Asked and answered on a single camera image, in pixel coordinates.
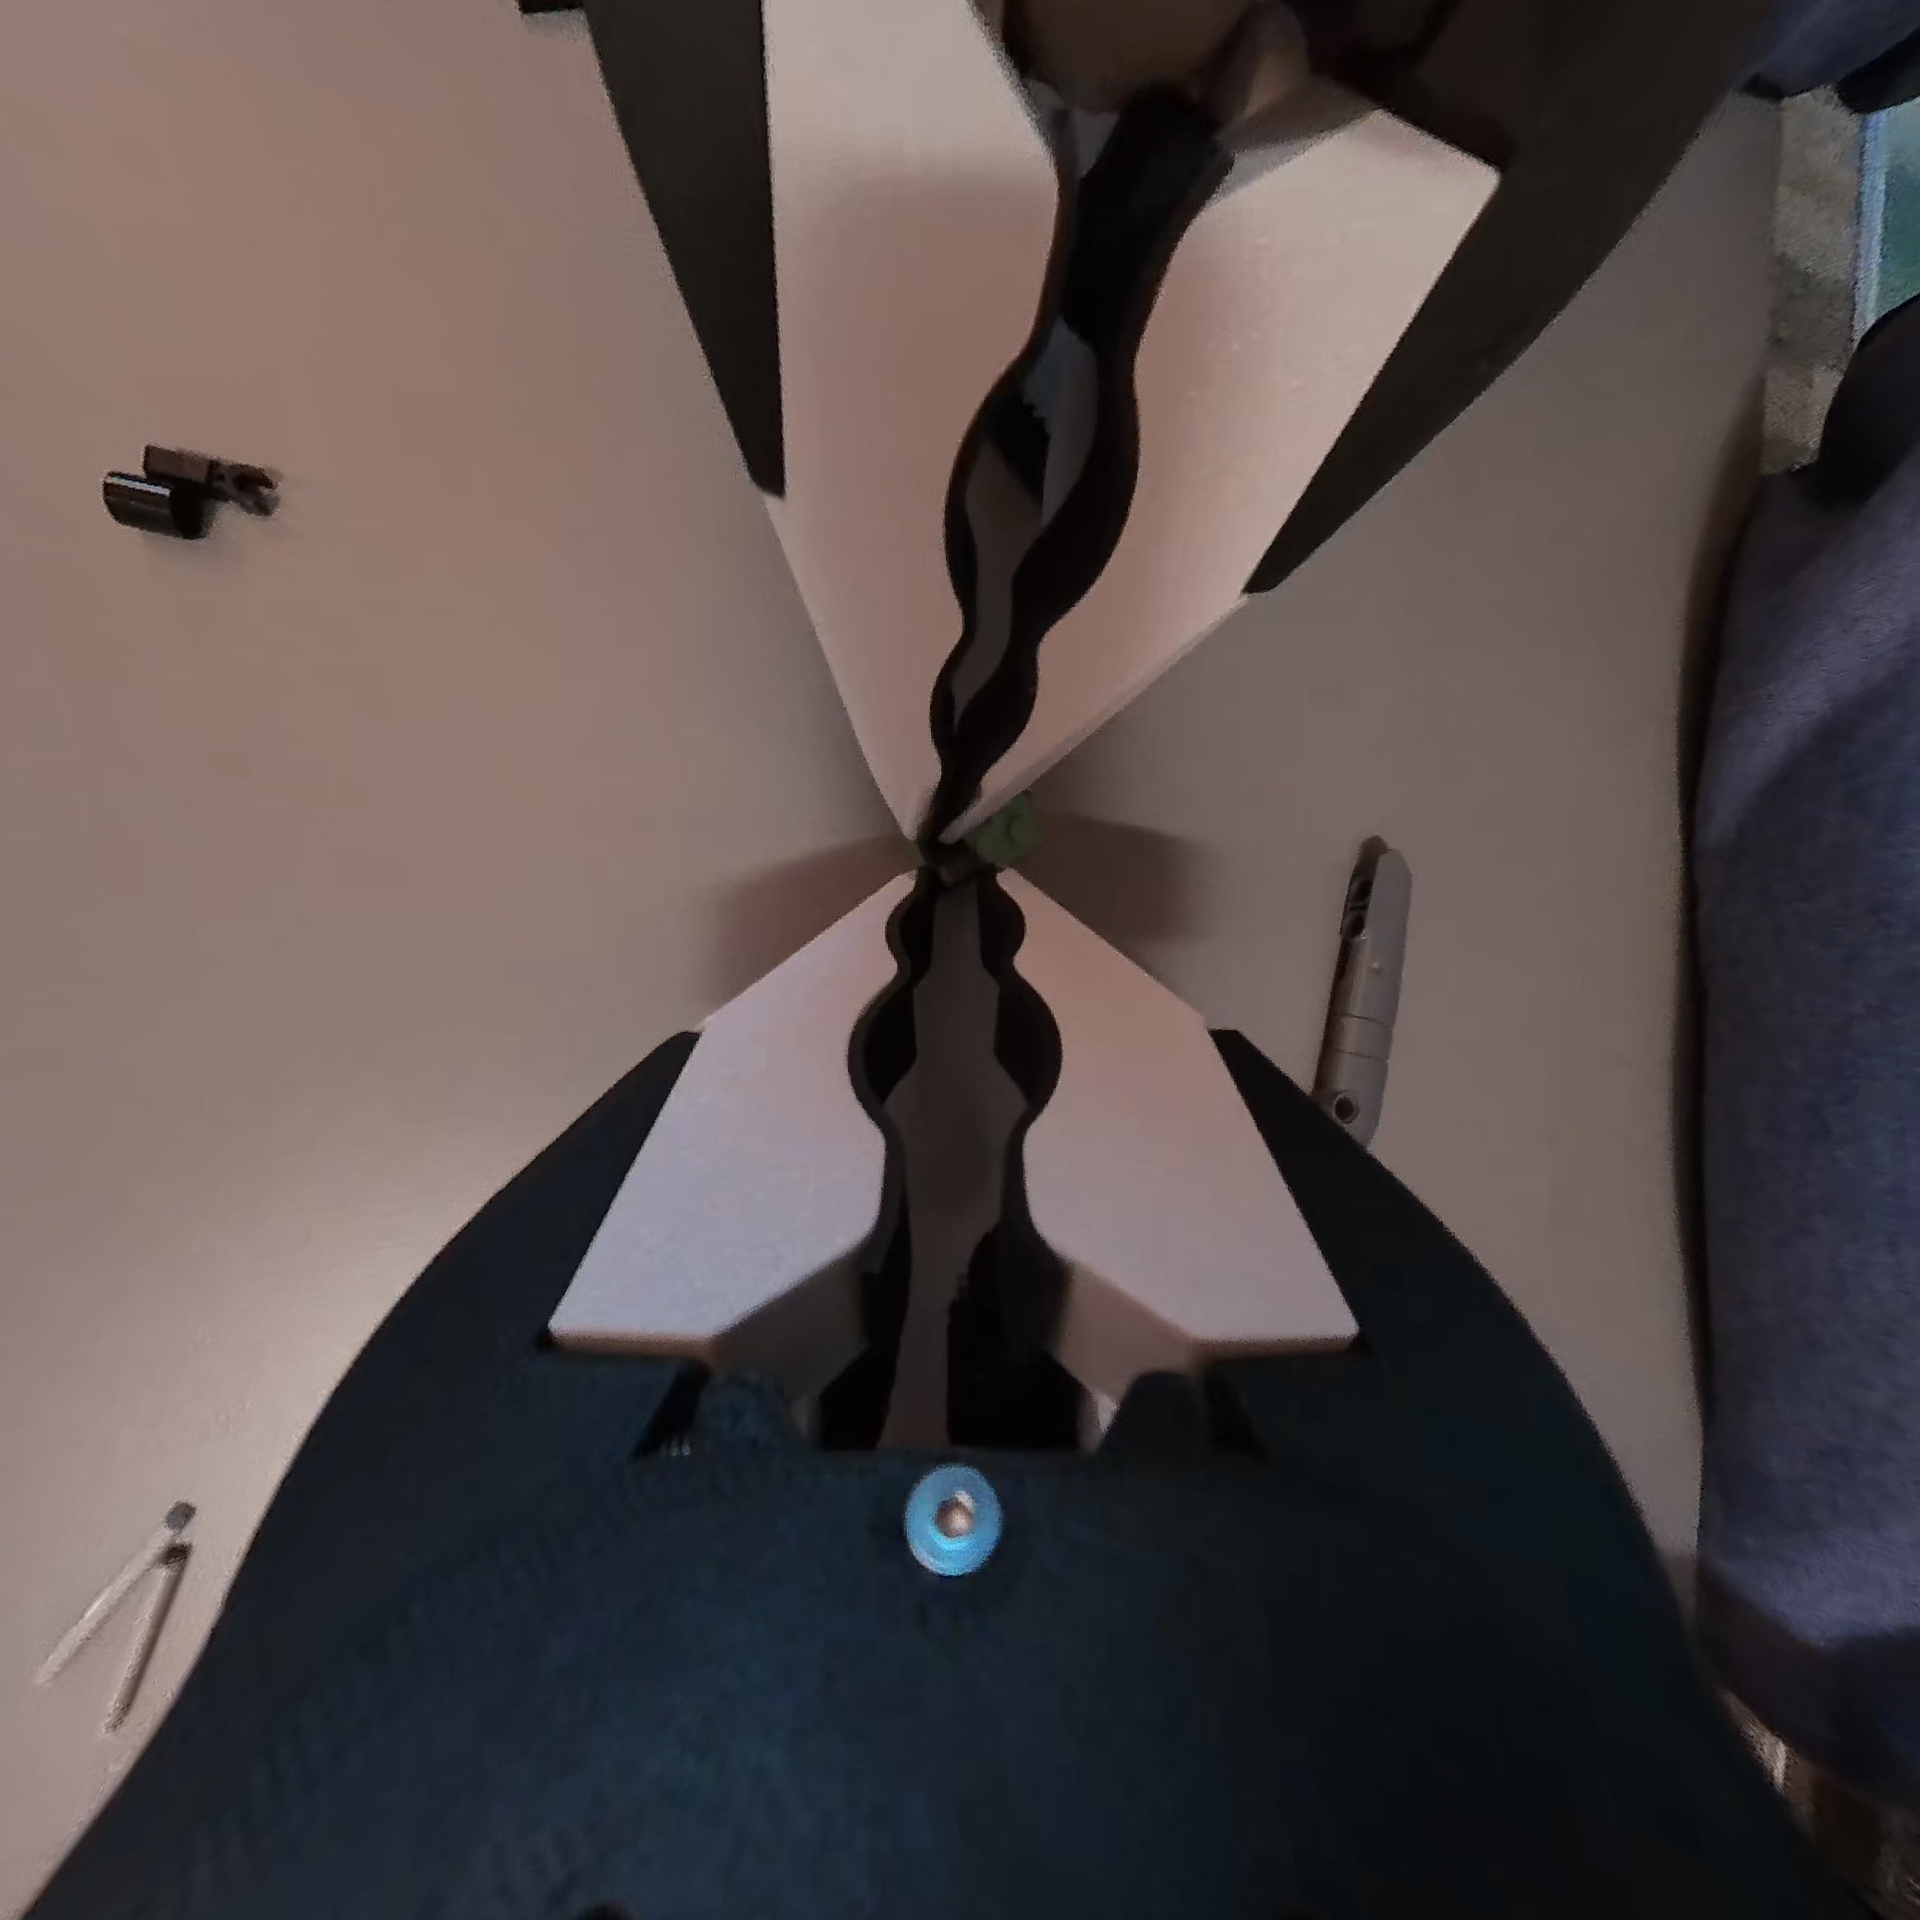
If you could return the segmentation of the grey curved lego panel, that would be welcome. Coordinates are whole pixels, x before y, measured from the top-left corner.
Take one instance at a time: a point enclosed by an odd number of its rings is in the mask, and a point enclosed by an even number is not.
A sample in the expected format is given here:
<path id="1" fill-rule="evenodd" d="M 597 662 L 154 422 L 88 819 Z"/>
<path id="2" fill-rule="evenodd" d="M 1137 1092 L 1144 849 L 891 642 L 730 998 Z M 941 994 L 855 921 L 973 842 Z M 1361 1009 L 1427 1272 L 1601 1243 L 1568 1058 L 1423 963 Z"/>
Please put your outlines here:
<path id="1" fill-rule="evenodd" d="M 1411 892 L 1404 852 L 1369 838 L 1341 904 L 1328 1020 L 1313 1074 L 1313 1103 L 1359 1145 L 1371 1145 L 1384 1116 Z"/>

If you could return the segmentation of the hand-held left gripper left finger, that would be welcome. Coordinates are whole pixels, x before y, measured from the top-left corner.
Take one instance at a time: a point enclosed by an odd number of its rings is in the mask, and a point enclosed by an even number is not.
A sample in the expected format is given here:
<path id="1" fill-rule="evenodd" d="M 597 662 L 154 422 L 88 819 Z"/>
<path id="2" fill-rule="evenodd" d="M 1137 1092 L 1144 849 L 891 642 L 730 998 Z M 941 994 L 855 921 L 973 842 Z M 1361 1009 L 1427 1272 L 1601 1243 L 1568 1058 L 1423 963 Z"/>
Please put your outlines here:
<path id="1" fill-rule="evenodd" d="M 906 1153 L 941 884 L 888 881 L 712 1014 L 553 1311 L 577 1354 L 760 1376 L 820 1444 L 875 1449 L 909 1295 Z"/>

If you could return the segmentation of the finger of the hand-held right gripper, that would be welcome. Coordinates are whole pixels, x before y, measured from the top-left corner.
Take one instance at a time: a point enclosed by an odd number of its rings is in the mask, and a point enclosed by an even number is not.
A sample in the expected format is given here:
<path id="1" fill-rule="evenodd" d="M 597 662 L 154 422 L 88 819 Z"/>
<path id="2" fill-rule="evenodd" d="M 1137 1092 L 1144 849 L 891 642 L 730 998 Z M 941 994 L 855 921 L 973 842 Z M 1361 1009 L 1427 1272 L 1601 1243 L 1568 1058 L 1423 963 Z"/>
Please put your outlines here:
<path id="1" fill-rule="evenodd" d="M 1035 711 L 957 832 L 1242 606 L 1499 182 L 1391 113 L 1337 113 L 1235 160 L 1144 330 L 1139 478 L 1116 551 L 1042 639 Z"/>
<path id="2" fill-rule="evenodd" d="M 769 2 L 785 490 L 769 514 L 883 802 L 915 835 L 965 618 L 946 502 L 1027 345 L 1059 175 L 969 2 Z"/>

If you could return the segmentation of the black lego pin connector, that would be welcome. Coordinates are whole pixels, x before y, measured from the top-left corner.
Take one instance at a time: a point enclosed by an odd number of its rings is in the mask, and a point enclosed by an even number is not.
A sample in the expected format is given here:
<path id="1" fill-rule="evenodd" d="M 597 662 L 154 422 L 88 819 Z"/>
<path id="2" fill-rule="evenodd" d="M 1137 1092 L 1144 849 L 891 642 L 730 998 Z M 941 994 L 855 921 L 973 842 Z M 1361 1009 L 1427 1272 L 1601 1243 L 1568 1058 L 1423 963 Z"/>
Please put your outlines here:
<path id="1" fill-rule="evenodd" d="M 189 449 L 144 446 L 139 471 L 108 471 L 104 506 L 116 524 L 144 535 L 203 539 L 218 507 L 271 519 L 282 504 L 282 474 L 224 462 Z"/>

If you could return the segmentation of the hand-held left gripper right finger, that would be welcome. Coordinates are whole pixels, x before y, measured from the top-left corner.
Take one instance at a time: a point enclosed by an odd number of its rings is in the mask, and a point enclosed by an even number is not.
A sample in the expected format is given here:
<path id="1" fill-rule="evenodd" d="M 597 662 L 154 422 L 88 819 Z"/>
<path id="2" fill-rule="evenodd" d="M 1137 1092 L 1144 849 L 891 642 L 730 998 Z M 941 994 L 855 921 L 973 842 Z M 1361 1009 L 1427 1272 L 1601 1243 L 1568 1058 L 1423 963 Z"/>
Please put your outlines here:
<path id="1" fill-rule="evenodd" d="M 1016 873 L 977 887 L 1017 1116 L 977 1249 L 977 1448 L 1074 1449 L 1096 1402 L 1359 1338 L 1207 1022 Z"/>

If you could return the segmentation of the person's right forearm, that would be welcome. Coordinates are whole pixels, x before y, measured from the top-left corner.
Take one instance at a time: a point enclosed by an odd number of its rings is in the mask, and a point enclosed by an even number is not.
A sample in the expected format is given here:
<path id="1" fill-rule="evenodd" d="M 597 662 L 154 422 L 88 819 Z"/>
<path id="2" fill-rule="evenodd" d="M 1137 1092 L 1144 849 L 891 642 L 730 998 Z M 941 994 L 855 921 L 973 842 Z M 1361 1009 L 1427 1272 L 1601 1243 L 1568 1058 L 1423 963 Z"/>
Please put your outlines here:
<path id="1" fill-rule="evenodd" d="M 1743 84 L 1769 102 L 1836 89 L 1856 115 L 1917 96 L 1917 2 L 1773 2 Z"/>

